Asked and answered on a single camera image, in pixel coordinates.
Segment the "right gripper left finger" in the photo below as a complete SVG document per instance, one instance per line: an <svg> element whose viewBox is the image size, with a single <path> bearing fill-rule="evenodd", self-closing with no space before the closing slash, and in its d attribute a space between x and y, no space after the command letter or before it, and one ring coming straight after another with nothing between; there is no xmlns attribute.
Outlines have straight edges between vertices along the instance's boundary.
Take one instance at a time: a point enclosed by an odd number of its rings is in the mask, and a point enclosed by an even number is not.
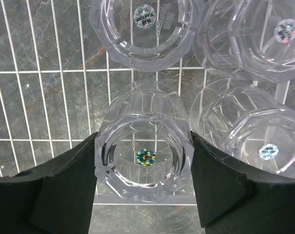
<svg viewBox="0 0 295 234"><path fill-rule="evenodd" d="M95 137L13 177L0 177L0 234L89 232L97 184Z"/></svg>

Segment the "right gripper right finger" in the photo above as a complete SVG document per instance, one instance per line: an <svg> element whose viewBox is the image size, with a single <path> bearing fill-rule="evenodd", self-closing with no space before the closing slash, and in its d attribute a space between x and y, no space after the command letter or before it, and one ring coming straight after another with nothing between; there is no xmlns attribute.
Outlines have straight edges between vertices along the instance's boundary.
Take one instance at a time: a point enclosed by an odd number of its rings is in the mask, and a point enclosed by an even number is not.
<svg viewBox="0 0 295 234"><path fill-rule="evenodd" d="M192 178L208 234L295 234L295 179L250 166L196 133Z"/></svg>

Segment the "clear cup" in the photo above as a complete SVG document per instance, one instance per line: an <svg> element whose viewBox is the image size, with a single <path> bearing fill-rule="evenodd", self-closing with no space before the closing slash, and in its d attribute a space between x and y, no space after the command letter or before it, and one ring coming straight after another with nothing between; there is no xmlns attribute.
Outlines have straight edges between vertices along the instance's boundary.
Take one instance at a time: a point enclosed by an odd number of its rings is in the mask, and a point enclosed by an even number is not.
<svg viewBox="0 0 295 234"><path fill-rule="evenodd" d="M295 79L295 0L210 0L193 41L208 72L284 83Z"/></svg>
<svg viewBox="0 0 295 234"><path fill-rule="evenodd" d="M185 186L195 147L182 99L139 80L112 100L95 138L95 176L122 200L157 203Z"/></svg>
<svg viewBox="0 0 295 234"><path fill-rule="evenodd" d="M295 111L250 81L222 78L196 96L192 130L258 169L295 179Z"/></svg>
<svg viewBox="0 0 295 234"><path fill-rule="evenodd" d="M204 6L203 0L93 0L89 22L111 60L158 72L190 51Z"/></svg>

